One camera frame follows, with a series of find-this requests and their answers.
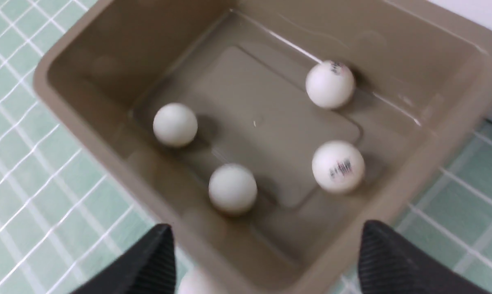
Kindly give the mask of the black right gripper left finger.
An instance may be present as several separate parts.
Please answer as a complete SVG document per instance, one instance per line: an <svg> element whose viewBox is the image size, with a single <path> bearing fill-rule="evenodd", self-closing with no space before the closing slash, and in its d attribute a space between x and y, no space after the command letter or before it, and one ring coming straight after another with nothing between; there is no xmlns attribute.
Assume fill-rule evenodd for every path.
<svg viewBox="0 0 492 294"><path fill-rule="evenodd" d="M74 294L173 294L177 269L172 228L160 223Z"/></svg>

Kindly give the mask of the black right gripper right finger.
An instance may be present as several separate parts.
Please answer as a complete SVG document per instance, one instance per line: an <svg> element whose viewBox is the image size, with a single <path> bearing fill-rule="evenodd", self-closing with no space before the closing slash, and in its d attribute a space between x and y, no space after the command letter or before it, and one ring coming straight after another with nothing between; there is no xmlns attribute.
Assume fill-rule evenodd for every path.
<svg viewBox="0 0 492 294"><path fill-rule="evenodd" d="M358 279L364 294L486 293L379 220L362 227Z"/></svg>

